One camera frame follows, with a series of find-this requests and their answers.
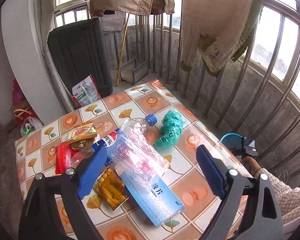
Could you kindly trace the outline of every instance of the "person's arm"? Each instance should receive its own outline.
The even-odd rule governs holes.
[[[288,218],[284,218],[284,224],[300,216],[300,188],[291,189],[291,187],[280,181],[269,171],[261,168],[253,158],[246,157],[243,161],[249,163],[251,167],[250,173],[255,179],[261,173],[265,173],[268,176],[281,209],[281,215],[284,216],[289,213]]]

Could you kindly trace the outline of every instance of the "blue gripper pad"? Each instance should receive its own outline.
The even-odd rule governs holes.
[[[80,199],[89,195],[94,183],[102,172],[102,169],[107,160],[107,149],[104,146],[99,146],[94,154],[89,158],[90,163],[79,178],[79,188],[77,195]]]
[[[206,180],[214,195],[218,196],[221,200],[226,196],[226,181],[220,173],[213,159],[224,165],[221,160],[215,159],[211,156],[210,152],[204,145],[200,145],[196,151],[196,158],[199,166],[206,177]]]

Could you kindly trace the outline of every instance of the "yellow stick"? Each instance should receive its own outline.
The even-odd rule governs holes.
[[[118,62],[117,82],[115,84],[116,87],[119,86],[119,76],[120,76],[121,60],[122,60],[122,54],[123,54],[123,46],[124,46],[124,42],[125,42],[126,36],[127,36],[129,18],[130,18],[130,14],[128,14],[128,18],[127,18],[127,21],[125,22],[125,27],[124,27],[124,34],[123,34],[123,38],[122,38],[121,51],[120,51],[119,62]]]

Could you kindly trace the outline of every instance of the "silver screw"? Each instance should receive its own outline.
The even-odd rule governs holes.
[[[237,176],[237,175],[238,175],[238,172],[237,172],[235,169],[229,170],[229,173],[230,173],[230,175],[232,175],[232,176]]]
[[[260,174],[260,178],[263,180],[267,180],[268,179],[268,175],[265,173]]]
[[[43,177],[42,173],[38,173],[36,174],[35,179],[39,180],[42,179],[42,177]]]
[[[67,175],[72,175],[72,174],[74,174],[74,168],[66,169],[66,174],[67,174]]]

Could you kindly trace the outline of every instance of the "blue basket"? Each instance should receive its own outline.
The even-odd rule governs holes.
[[[237,133],[227,133],[221,139],[220,142],[223,143],[229,151],[241,150],[242,149],[242,136]]]

